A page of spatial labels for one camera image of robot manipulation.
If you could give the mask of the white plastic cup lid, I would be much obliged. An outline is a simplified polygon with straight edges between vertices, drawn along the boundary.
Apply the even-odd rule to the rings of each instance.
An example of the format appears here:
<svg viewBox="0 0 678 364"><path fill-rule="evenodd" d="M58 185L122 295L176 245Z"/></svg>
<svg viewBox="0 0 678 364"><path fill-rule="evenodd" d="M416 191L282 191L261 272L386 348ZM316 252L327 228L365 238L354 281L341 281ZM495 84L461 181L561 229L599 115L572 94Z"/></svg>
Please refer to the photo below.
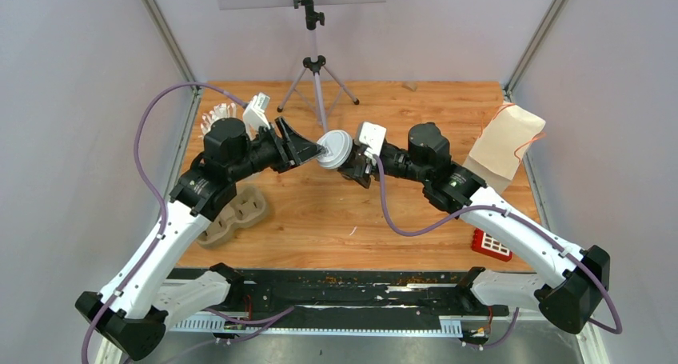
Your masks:
<svg viewBox="0 0 678 364"><path fill-rule="evenodd" d="M353 148L353 138L344 130L331 130L320 137L317 143L323 147L317 162L327 170L336 170L344 164Z"/></svg>

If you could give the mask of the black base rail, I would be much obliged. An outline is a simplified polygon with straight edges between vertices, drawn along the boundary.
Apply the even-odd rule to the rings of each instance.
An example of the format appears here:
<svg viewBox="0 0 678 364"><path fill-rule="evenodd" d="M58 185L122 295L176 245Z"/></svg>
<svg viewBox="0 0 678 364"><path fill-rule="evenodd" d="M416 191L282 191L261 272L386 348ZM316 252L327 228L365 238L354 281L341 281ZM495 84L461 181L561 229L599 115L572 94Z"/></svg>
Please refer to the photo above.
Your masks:
<svg viewBox="0 0 678 364"><path fill-rule="evenodd" d="M441 316L484 322L506 317L512 306L484 306L459 287L461 271L242 270L233 300L215 310L255 320L291 313L282 328L323 330L433 330Z"/></svg>

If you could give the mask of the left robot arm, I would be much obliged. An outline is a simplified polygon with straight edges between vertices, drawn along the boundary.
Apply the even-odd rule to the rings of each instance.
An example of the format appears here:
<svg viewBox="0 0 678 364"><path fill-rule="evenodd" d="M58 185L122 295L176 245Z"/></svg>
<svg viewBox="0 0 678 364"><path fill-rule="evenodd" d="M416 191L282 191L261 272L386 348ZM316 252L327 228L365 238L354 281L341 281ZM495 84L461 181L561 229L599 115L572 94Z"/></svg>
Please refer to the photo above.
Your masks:
<svg viewBox="0 0 678 364"><path fill-rule="evenodd" d="M243 304L244 279L223 263L172 290L161 287L189 245L236 197L237 182L267 168L283 173L324 153L283 117L275 123L250 138L242 120L217 120L133 257L100 291L79 296L76 309L130 360L149 356L168 329L205 308L236 310Z"/></svg>

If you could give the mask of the silver tripod stand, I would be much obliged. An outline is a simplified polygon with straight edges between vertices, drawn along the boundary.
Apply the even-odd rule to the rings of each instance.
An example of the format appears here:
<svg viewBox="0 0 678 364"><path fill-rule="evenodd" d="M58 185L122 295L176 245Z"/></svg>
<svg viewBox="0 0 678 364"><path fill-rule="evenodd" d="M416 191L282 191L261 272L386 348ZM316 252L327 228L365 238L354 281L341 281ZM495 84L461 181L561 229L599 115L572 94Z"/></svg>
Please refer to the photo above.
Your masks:
<svg viewBox="0 0 678 364"><path fill-rule="evenodd" d="M340 90L335 97L333 104L330 108L334 108L338 102L341 94L347 95L354 105L360 104L360 99L347 87L347 85L339 79L338 76L327 66L326 57L319 54L318 45L317 45L317 27L325 25L325 14L317 11L314 0L293 0L293 7L295 9L302 8L305 13L305 27L309 33L310 46L311 46L311 55L302 60L302 68L297 74L296 78L293 80L290 88L286 92L281 103L277 107L277 112L282 113L285 109L287 102L293 93L297 93L304 102L310 105L310 101L303 95L302 92L297 90L297 86L301 81L302 77L306 72L310 72L313 80L313 92L314 92L314 112L317 116L317 122L321 125L323 132L326 133L329 131L328 127L328 110L325 108L325 100L322 92L321 86L321 72L326 72L336 84L339 85Z"/></svg>

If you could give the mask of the pulp cup carrier tray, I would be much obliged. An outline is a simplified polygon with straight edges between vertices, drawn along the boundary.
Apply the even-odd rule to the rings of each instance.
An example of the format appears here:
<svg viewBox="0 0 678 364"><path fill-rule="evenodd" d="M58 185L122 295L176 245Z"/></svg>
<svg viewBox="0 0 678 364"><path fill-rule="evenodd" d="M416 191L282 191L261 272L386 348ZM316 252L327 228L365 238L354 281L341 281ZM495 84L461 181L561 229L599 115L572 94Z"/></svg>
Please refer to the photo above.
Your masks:
<svg viewBox="0 0 678 364"><path fill-rule="evenodd" d="M239 230L263 222L269 214L269 203L263 192L256 186L245 186L199 234L196 243L202 248L214 249L230 241Z"/></svg>

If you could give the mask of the kraft paper takeout bag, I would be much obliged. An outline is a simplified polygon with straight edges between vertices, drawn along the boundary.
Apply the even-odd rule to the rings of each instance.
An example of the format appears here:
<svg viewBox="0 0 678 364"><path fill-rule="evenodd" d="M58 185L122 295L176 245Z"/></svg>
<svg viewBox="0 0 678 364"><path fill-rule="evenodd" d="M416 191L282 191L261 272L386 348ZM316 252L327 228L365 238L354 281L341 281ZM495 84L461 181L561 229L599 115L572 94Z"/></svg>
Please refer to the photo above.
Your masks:
<svg viewBox="0 0 678 364"><path fill-rule="evenodd" d="M463 167L502 194L512 183L525 152L544 137L546 121L515 103L503 102L481 126Z"/></svg>

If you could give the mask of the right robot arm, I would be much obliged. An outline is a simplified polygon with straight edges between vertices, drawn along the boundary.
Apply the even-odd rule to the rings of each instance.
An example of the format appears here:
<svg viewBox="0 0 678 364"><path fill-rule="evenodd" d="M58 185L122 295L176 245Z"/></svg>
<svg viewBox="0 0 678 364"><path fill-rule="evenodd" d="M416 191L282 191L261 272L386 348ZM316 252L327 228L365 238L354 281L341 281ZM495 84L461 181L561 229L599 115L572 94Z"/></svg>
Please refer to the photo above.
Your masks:
<svg viewBox="0 0 678 364"><path fill-rule="evenodd" d="M413 126L408 145L389 143L383 126L363 122L356 135L333 130L322 139L327 169L369 187L387 177L419 182L429 203L482 230L527 262L531 274L502 274L485 268L470 270L467 284L456 293L467 314L486 306L505 305L539 311L554 326L580 333L605 304L620 334L620 315L608 292L611 258L600 246L583 248L521 213L483 178L453 160L449 140L432 122Z"/></svg>

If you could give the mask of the bundle of wrapped straws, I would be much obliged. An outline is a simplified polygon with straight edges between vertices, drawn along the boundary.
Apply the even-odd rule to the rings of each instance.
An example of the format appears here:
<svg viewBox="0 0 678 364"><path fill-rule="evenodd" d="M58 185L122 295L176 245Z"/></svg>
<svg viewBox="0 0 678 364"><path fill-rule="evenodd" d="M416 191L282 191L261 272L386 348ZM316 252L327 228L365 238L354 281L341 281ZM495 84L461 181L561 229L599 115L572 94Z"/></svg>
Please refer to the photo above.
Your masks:
<svg viewBox="0 0 678 364"><path fill-rule="evenodd" d="M212 129L212 126L223 118L236 118L237 117L237 104L234 102L231 103L220 103L213 107L212 110L204 113L201 116L201 138L204 138Z"/></svg>

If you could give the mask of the red grid block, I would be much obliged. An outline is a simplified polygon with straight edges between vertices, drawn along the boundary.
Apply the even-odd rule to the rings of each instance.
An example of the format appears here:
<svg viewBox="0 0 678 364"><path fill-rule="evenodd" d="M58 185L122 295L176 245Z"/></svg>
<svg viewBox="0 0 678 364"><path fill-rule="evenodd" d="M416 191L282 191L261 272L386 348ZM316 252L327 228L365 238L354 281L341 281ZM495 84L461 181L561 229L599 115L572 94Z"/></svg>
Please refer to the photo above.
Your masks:
<svg viewBox="0 0 678 364"><path fill-rule="evenodd" d="M508 247L479 228L473 231L471 250L502 262L509 262L513 257Z"/></svg>

